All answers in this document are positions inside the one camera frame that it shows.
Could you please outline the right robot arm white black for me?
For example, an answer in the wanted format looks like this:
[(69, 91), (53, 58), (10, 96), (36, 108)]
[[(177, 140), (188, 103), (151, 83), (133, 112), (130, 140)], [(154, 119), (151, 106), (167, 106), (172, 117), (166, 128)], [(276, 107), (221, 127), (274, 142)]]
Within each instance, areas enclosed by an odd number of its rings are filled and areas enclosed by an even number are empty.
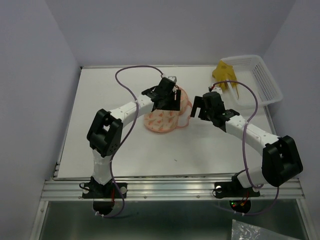
[(245, 167), (231, 181), (217, 183), (217, 195), (234, 197), (265, 184), (279, 187), (303, 171), (297, 145), (292, 137), (280, 137), (250, 124), (239, 112), (226, 109), (218, 92), (196, 96), (191, 117), (195, 116), (197, 109), (200, 110), (199, 119), (212, 122), (215, 127), (242, 140), (244, 146), (249, 145), (262, 157), (259, 167)]

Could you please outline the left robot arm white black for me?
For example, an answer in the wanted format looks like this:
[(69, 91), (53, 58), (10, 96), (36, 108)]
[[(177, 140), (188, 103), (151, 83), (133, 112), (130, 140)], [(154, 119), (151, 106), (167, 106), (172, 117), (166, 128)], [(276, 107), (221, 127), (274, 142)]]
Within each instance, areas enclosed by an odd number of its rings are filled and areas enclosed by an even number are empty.
[(128, 124), (134, 125), (139, 117), (155, 110), (180, 111), (181, 90), (176, 83), (175, 76), (163, 77), (158, 85), (142, 91), (135, 101), (96, 113), (86, 136), (94, 157), (93, 174), (90, 182), (79, 185), (84, 198), (88, 194), (102, 198), (111, 193), (110, 164)]

